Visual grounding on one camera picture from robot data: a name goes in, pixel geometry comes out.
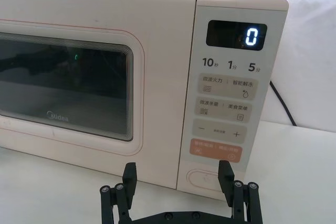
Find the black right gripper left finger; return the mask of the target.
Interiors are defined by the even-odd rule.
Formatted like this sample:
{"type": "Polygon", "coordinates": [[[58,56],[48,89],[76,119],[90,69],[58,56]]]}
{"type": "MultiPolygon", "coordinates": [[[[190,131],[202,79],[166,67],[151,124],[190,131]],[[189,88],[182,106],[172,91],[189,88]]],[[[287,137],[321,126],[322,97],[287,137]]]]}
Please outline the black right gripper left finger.
{"type": "Polygon", "coordinates": [[[113,206],[118,207],[119,222],[132,223],[129,210],[137,184],[137,167],[135,162],[125,165],[122,182],[114,187],[104,185],[100,188],[101,223],[114,223],[113,206]]]}

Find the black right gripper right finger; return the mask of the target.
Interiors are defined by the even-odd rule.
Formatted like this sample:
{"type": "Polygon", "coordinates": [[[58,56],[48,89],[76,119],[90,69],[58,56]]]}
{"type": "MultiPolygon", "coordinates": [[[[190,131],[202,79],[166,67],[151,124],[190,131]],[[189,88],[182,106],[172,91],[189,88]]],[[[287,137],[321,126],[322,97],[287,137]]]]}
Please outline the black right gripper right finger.
{"type": "Polygon", "coordinates": [[[218,181],[232,211],[223,223],[263,223],[258,184],[236,180],[230,162],[225,160],[219,161],[218,181]]]}

